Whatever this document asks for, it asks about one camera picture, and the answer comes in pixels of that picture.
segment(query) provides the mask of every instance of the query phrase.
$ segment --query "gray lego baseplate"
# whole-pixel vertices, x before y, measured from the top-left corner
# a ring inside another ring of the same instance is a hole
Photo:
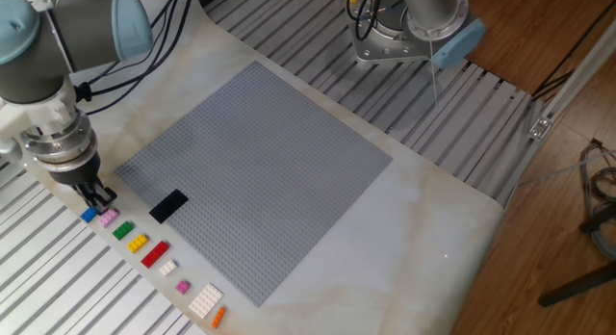
[[[260,306],[391,161],[254,63],[115,173]]]

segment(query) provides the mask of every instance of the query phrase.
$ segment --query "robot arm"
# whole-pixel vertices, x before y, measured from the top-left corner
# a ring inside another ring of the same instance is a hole
[[[20,160],[21,142],[54,180],[105,212],[116,195],[97,176],[96,135],[67,75],[151,48],[140,0],[87,0],[41,13],[25,0],[0,0],[0,154]]]

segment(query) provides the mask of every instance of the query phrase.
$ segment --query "green lego brick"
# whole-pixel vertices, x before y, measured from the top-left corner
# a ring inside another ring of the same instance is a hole
[[[125,221],[116,230],[114,230],[114,236],[116,239],[122,240],[122,238],[125,237],[126,234],[130,233],[131,230],[133,230],[133,224]]]

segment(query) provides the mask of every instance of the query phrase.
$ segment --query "marble surface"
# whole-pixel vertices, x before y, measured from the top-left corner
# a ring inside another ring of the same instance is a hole
[[[154,14],[166,0],[142,1]],[[394,159],[259,308],[167,224],[152,219],[145,204],[113,175],[255,61]],[[73,81],[89,79],[98,71],[77,74]],[[138,73],[139,69],[129,69],[95,88]],[[120,93],[80,107],[102,106]],[[91,119],[100,141],[101,178],[118,193],[121,215],[108,228],[96,221],[90,228],[208,334],[448,334],[501,221],[502,208],[495,200],[221,30],[196,0],[185,33],[167,62],[120,104]],[[35,163],[26,160],[26,165],[69,209],[76,214],[85,210],[70,188],[55,184]],[[124,220],[136,224],[136,230],[119,242],[112,232]],[[150,242],[131,254],[126,244],[141,233]],[[160,240],[170,243],[170,249],[148,270],[140,260]],[[169,259],[178,263],[178,269],[163,277],[158,268]],[[180,279],[192,285],[184,296],[175,291]],[[216,312],[201,320],[188,307],[210,282],[225,294],[216,307],[227,308],[218,330],[210,326]]]

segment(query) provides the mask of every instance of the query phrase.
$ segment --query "white lego brick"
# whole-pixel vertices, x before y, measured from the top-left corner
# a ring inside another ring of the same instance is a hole
[[[214,305],[224,296],[213,284],[209,283],[201,293],[191,302],[189,308],[201,319],[214,308]]]
[[[175,268],[177,268],[177,265],[175,264],[175,262],[170,260],[170,261],[166,262],[163,266],[161,266],[160,271],[161,271],[161,274],[163,276],[167,276],[172,271],[174,271]]]

